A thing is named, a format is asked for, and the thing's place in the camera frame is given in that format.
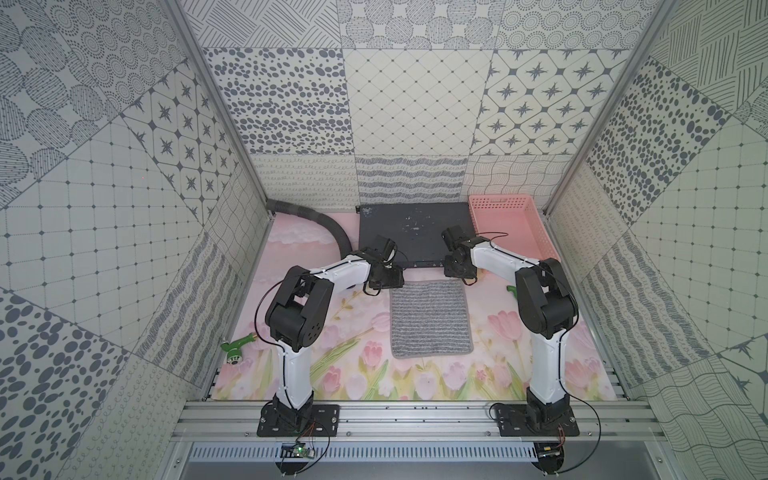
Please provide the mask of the grey striped square dishcloth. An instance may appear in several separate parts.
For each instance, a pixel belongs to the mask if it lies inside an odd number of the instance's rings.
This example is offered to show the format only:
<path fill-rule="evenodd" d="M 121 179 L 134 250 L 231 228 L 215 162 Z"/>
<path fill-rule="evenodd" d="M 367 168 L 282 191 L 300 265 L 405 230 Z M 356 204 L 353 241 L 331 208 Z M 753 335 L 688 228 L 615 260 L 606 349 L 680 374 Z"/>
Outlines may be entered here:
<path fill-rule="evenodd" d="M 390 295 L 390 342 L 399 360 L 473 352 L 465 285 L 455 279 L 417 281 Z"/>

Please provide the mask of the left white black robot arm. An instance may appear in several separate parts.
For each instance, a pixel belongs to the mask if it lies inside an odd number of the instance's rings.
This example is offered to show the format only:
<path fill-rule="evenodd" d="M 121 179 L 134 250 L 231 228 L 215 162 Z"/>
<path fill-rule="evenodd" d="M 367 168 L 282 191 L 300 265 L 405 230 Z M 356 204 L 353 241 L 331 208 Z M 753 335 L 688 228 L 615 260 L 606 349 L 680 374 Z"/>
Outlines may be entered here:
<path fill-rule="evenodd" d="M 378 236 L 371 247 L 329 266 L 288 270 L 265 314 L 269 343 L 280 352 L 276 406 L 300 418 L 308 415 L 313 402 L 310 347 L 322 333 L 333 294 L 358 285 L 374 292 L 401 288 L 403 268 L 395 264 L 396 255 L 396 243 Z"/>

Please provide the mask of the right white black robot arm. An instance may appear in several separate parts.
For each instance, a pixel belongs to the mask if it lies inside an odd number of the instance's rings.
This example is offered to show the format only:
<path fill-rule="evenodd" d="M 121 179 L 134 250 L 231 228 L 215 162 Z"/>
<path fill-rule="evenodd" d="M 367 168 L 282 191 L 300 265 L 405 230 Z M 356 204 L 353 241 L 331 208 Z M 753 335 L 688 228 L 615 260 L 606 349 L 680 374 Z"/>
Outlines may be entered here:
<path fill-rule="evenodd" d="M 441 233 L 448 249 L 444 274 L 476 280 L 479 269 L 515 287 L 518 315 L 532 335 L 533 373 L 529 402 L 543 407 L 568 407 L 563 373 L 563 344 L 579 316 L 578 304 L 564 269 L 555 258 L 529 259 L 483 236 L 470 237 L 459 226 Z"/>

